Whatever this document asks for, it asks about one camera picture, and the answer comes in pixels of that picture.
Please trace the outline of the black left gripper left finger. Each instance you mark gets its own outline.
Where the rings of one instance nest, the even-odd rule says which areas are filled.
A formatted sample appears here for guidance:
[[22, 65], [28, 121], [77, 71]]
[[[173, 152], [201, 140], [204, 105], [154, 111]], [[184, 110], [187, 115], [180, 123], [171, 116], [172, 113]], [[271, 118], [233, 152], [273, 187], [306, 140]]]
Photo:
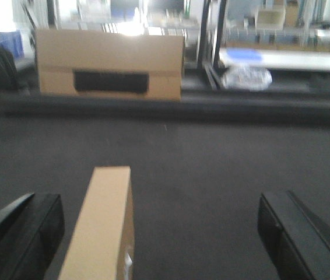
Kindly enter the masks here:
[[43, 279], [65, 233], [59, 194], [25, 194], [0, 209], [0, 279]]

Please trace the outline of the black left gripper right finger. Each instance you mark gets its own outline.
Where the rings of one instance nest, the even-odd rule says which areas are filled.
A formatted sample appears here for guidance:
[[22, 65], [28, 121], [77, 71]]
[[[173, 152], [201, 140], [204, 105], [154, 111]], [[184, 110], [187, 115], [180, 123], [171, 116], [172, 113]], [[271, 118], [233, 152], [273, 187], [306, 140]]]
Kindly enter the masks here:
[[280, 279], [330, 279], [330, 226], [294, 192], [263, 192], [257, 230]]

